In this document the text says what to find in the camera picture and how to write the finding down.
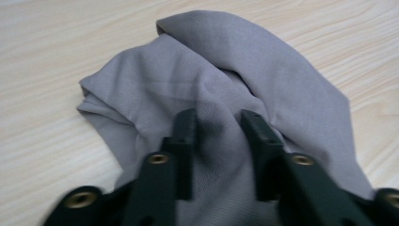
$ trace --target wooden table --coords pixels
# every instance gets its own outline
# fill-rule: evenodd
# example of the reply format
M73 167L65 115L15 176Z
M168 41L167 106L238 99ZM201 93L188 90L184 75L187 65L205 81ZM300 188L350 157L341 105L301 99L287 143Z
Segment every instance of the wooden table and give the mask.
M399 188L399 1L0 1L0 224L40 225L61 194L121 173L75 107L78 81L157 37L155 21L228 11L304 55L351 101L359 162Z

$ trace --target wood grain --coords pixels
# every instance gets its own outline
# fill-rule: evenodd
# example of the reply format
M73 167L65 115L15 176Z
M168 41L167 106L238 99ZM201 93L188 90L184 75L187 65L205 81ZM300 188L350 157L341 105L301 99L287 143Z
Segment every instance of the wood grain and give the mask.
M78 81L156 38L155 21L222 10L263 26L351 101L361 166L399 188L399 1L0 1L0 224L40 225L71 188L120 168L75 110Z

